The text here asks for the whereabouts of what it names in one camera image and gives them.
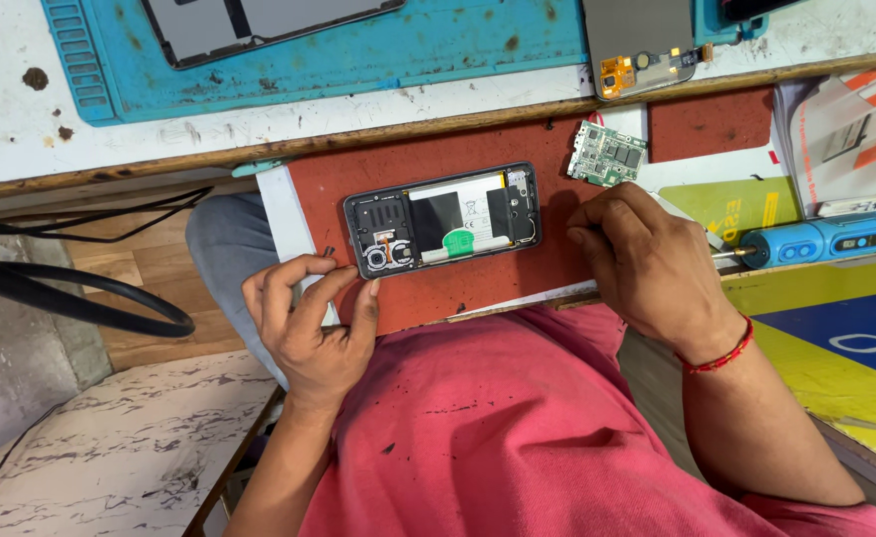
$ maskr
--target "wooden floor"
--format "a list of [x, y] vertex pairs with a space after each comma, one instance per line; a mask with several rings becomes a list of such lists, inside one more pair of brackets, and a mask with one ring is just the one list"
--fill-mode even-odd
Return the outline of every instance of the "wooden floor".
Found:
[[[140, 336], [100, 327], [100, 335], [116, 371], [245, 348], [193, 266], [185, 235], [189, 213], [188, 210], [182, 211], [112, 245], [65, 241], [77, 269], [141, 287], [189, 313], [196, 324], [193, 336], [182, 339]], [[78, 235], [111, 237], [142, 226], [157, 216], [159, 213], [131, 214], [66, 231]], [[94, 288], [85, 290], [87, 298], [100, 304], [162, 318], [126, 298]]]

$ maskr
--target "red thread bracelet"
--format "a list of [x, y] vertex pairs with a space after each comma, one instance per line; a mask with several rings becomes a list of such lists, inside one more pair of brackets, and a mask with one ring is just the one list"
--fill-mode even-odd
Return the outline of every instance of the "red thread bracelet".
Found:
[[674, 352], [674, 356], [683, 363], [683, 368], [691, 373], [718, 370], [741, 355], [742, 350], [753, 340], [753, 321], [751, 321], [746, 315], [742, 315], [742, 318], [746, 319], [746, 334], [742, 336], [740, 344], [732, 349], [725, 357], [717, 358], [712, 362], [707, 362], [703, 365], [692, 365], [690, 362], [686, 361], [686, 358], [680, 356], [680, 353]]

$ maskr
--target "hand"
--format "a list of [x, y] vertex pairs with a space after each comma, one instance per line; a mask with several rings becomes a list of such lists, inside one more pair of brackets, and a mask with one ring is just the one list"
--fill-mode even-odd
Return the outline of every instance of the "hand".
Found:
[[604, 301], [638, 332], [694, 365], [740, 343], [746, 321], [719, 287], [700, 224], [624, 182], [583, 203], [567, 225]]
[[[309, 286], [295, 311], [292, 287], [307, 274], [325, 274]], [[242, 282], [246, 308], [263, 345], [289, 381], [289, 394], [305, 411], [338, 411], [359, 381], [375, 348], [379, 280], [366, 282], [355, 301], [351, 328], [323, 330], [328, 303], [358, 276], [354, 266], [315, 255], [264, 268]]]

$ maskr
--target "green tape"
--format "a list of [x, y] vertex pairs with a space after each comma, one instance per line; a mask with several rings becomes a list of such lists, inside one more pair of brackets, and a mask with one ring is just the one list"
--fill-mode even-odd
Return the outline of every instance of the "green tape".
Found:
[[442, 244], [447, 249], [448, 257], [461, 257], [474, 253], [474, 233], [464, 229], [456, 229], [444, 236]]

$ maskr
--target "concrete wall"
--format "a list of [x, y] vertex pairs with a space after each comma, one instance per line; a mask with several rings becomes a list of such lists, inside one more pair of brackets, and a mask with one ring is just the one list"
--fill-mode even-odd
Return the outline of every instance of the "concrete wall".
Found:
[[[70, 262], [59, 241], [21, 237], [0, 237], [0, 261]], [[110, 372], [96, 327], [0, 297], [0, 446]]]

